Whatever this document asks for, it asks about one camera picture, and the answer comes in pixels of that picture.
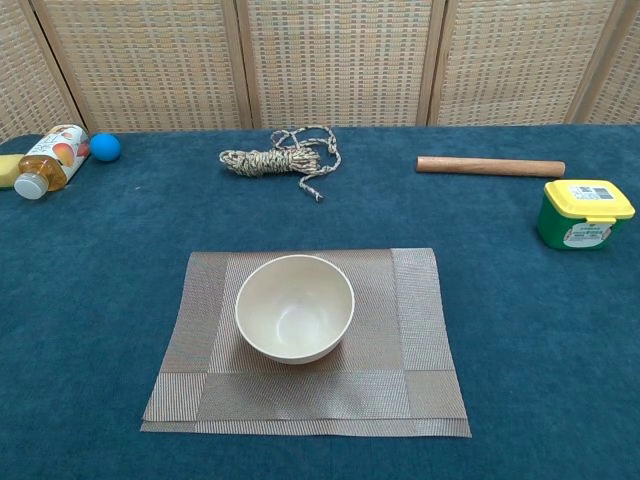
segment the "bottle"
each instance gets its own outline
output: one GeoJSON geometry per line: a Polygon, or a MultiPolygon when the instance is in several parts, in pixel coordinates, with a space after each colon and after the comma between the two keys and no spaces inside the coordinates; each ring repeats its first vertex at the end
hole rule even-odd
{"type": "Polygon", "coordinates": [[[13,188],[29,200],[60,190],[88,155],[89,137],[82,127],[58,125],[20,160],[20,175],[13,188]]]}

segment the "coiled rope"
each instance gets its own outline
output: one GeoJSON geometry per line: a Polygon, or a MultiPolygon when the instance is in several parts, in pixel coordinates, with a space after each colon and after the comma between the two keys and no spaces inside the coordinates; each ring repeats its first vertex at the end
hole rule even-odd
{"type": "Polygon", "coordinates": [[[268,152],[225,150],[220,153],[220,161],[229,170],[247,177],[261,177],[266,173],[304,173],[305,176],[300,179],[298,186],[313,195],[316,202],[320,202],[323,199],[322,195],[316,189],[307,185],[306,182],[313,177],[327,175],[335,171],[342,162],[340,152],[338,152],[336,136],[331,129],[329,127],[311,125],[294,131],[277,130],[271,134],[271,143],[273,148],[268,152]],[[300,133],[317,129],[327,132],[328,137],[298,140],[300,133]],[[293,144],[284,145],[289,139],[293,144]],[[313,145],[326,145],[329,155],[334,155],[336,158],[334,164],[321,167],[320,154],[309,148],[313,145]]]}

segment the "wicker panel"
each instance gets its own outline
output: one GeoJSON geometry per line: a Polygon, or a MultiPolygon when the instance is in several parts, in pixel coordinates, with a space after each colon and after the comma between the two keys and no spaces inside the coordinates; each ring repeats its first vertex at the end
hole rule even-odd
{"type": "Polygon", "coordinates": [[[640,10],[616,54],[589,123],[640,123],[640,10]]]}
{"type": "Polygon", "coordinates": [[[452,3],[431,122],[563,123],[613,0],[452,3]]]}
{"type": "Polygon", "coordinates": [[[247,5],[263,127],[415,125],[431,2],[247,5]]]}
{"type": "Polygon", "coordinates": [[[39,0],[38,4],[92,128],[240,126],[221,2],[39,0]]]}
{"type": "Polygon", "coordinates": [[[78,121],[15,0],[0,0],[0,50],[0,143],[78,121]]]}

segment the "placemat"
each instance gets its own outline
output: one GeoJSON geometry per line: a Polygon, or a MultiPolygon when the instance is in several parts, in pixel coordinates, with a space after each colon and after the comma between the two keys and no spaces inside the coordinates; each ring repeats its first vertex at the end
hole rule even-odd
{"type": "Polygon", "coordinates": [[[193,253],[143,431],[471,436],[431,249],[193,253]],[[306,253],[338,266],[355,310],[342,342],[306,365],[255,351],[235,297],[263,263],[306,253]]]}

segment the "wooden rod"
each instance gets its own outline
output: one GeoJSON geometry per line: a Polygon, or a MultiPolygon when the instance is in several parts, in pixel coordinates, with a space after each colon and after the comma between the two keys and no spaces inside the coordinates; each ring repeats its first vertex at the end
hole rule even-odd
{"type": "Polygon", "coordinates": [[[495,158],[418,157],[416,172],[471,173],[522,177],[562,177],[564,162],[495,158]]]}

